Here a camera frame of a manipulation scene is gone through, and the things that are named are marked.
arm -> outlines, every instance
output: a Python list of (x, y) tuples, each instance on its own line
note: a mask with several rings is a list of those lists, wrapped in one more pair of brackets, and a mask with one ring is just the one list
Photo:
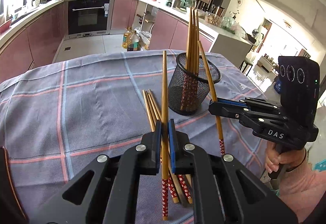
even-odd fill
[(309, 168), (304, 149), (280, 155), (274, 150), (274, 144), (269, 142), (266, 169), (268, 172), (277, 171), (280, 163), (295, 168), (286, 172), (281, 180), (280, 199), (297, 214), (301, 223), (314, 210), (326, 191), (326, 172), (312, 171)]

kitchen cabinet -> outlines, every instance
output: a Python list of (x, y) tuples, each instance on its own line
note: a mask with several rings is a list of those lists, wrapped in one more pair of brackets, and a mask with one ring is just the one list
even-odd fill
[(115, 0), (111, 20), (111, 30), (132, 27), (136, 13), (137, 0)]
[(46, 11), (29, 25), (27, 35), (35, 67), (51, 64), (62, 40), (59, 30), (58, 6)]
[(0, 83), (28, 71), (32, 61), (25, 29), (0, 55)]
[[(202, 42), (202, 46), (205, 52), (208, 52), (211, 47), (212, 42), (199, 34), (199, 40)], [(183, 20), (178, 20), (177, 26), (175, 28), (173, 38), (171, 41), (170, 49), (177, 50), (187, 50), (188, 41), (188, 23), (183, 22)]]
[(169, 49), (177, 23), (178, 20), (174, 16), (159, 10), (152, 29), (149, 49)]
[(68, 2), (58, 5), (58, 16), (60, 38), (63, 39), (68, 34)]

oven door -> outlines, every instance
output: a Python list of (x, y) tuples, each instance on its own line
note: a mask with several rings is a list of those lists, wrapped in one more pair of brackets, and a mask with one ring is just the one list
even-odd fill
[(75, 0), (68, 3), (68, 33), (106, 31), (110, 0)]

hand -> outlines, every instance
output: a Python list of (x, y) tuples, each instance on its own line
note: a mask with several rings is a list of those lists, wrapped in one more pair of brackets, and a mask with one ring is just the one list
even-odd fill
[(305, 158), (305, 149), (302, 150), (291, 150), (279, 154), (275, 150), (276, 144), (274, 142), (267, 142), (266, 157), (265, 157), (265, 168), (271, 173), (272, 171), (277, 172), (279, 164), (289, 164), (291, 168), (296, 167), (302, 163)]

mesh pencil holder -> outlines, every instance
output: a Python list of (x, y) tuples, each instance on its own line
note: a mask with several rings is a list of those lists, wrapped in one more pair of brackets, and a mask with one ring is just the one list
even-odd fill
[[(185, 69), (186, 54), (180, 53), (177, 66), (169, 83), (169, 108), (174, 112), (189, 116), (196, 113), (207, 96), (209, 84), (202, 57), (199, 57), (198, 76)], [(220, 71), (208, 61), (214, 84), (221, 80)]]

